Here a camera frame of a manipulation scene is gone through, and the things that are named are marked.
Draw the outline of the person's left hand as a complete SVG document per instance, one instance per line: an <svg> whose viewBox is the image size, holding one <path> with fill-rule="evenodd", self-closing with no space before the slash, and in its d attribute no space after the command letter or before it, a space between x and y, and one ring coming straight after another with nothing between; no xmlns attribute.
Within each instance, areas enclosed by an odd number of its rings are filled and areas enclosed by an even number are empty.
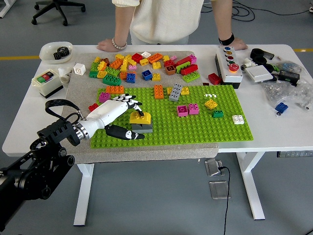
<svg viewBox="0 0 313 235"><path fill-rule="evenodd" d="M234 41L230 44L235 50L244 50L248 49L247 44L240 38L235 38Z"/></svg>

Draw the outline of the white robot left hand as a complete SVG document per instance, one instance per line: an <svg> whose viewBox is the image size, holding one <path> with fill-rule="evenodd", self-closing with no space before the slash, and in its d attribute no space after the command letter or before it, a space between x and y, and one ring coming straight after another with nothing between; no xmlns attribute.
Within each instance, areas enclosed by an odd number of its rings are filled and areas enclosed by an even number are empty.
<svg viewBox="0 0 313 235"><path fill-rule="evenodd" d="M98 129L105 129L108 136L121 140L144 139L143 134L138 134L124 127L113 125L112 122L123 115L127 110L134 109L143 116L140 108L141 102L135 100L135 95L122 94L113 99L105 101L95 110L93 110L86 120L81 120L77 125L81 126L84 137L90 139Z"/></svg>

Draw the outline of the person's right hand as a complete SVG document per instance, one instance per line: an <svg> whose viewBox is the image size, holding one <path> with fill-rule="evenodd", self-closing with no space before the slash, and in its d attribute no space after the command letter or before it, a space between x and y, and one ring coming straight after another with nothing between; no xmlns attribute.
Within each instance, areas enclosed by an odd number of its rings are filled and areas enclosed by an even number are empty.
<svg viewBox="0 0 313 235"><path fill-rule="evenodd" d="M119 50L114 47L112 43L112 39L105 39L98 43L97 45L98 50L102 50L105 52L118 52Z"/></svg>

